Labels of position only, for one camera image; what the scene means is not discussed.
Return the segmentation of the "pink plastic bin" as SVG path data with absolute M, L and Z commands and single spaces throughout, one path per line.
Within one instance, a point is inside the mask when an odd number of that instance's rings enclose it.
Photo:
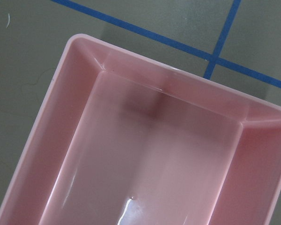
M 77 34 L 0 225 L 267 225 L 280 191 L 280 106 Z

